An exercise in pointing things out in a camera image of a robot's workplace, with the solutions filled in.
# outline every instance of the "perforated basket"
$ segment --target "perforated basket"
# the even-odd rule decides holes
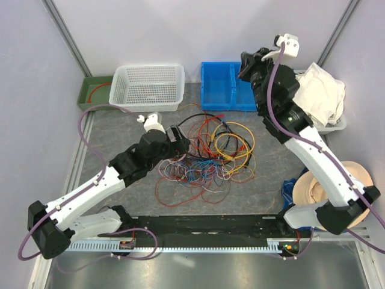
[[[133,112],[176,111],[185,92],[183,66],[120,66],[109,93],[110,104]]]

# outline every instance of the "reflective metal surface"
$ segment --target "reflective metal surface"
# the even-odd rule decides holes
[[[56,262],[73,270],[106,253],[67,252]],[[311,244],[296,261],[254,253],[163,253],[149,261],[106,258],[64,275],[52,266],[47,289],[70,288],[369,288],[353,242]]]

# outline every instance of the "gray table surface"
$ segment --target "gray table surface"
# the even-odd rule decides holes
[[[200,102],[200,83],[185,85],[185,95],[179,107]],[[175,112],[162,113],[162,124],[165,128],[181,122],[189,115],[202,112],[198,107],[187,106]],[[254,155],[256,157],[256,177],[245,184],[231,183],[229,195],[218,204],[209,204],[194,200],[176,208],[164,207],[155,197],[155,184],[161,177],[155,169],[146,178],[136,182],[124,190],[105,199],[88,213],[94,214],[105,205],[123,205],[135,216],[175,215],[175,214],[265,214],[277,213],[282,209],[283,198],[280,194],[282,182],[296,178],[303,170],[302,162],[285,146],[281,145],[265,129],[262,118],[257,113],[228,111],[225,121],[236,121],[249,127],[256,138]],[[188,121],[181,128],[188,130],[198,121]],[[137,143],[145,131],[136,122],[134,116],[121,111],[98,111],[95,114],[90,136],[90,143],[109,161],[115,155],[125,151],[130,145]],[[100,170],[100,161],[87,152],[82,168],[80,183],[87,181]],[[211,201],[220,199],[224,193],[207,193]],[[160,198],[174,204],[191,197],[189,189],[174,182],[162,181],[159,185]]]

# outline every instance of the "tangled cable pile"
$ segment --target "tangled cable pile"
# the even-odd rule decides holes
[[[214,116],[208,113],[189,116],[178,124],[179,128],[199,116],[205,118],[194,123],[187,135],[184,134],[191,140],[189,152],[178,159],[164,160],[158,166],[162,178],[156,183],[155,196],[164,206],[177,207],[198,198],[203,202],[217,204],[230,193],[231,182],[241,184],[255,177],[255,139],[250,129],[240,123],[222,121],[220,118],[223,114]],[[252,145],[245,137],[234,133],[235,126],[248,132],[253,140]],[[163,202],[158,192],[162,180],[190,188],[191,198],[171,205]],[[210,200],[206,193],[221,194],[220,198]]]

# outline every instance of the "green tray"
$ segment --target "green tray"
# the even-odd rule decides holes
[[[97,104],[108,104],[109,99],[109,91],[111,90],[110,85],[99,87],[92,94],[91,103],[88,103],[88,98],[90,97],[90,93],[92,90],[100,84],[106,82],[112,82],[113,76],[100,76],[100,77],[86,77],[83,80],[82,88],[80,89],[79,97],[78,97],[78,105],[82,110],[86,110],[90,107],[93,107]],[[96,110],[116,110],[113,107],[99,107],[94,109]]]

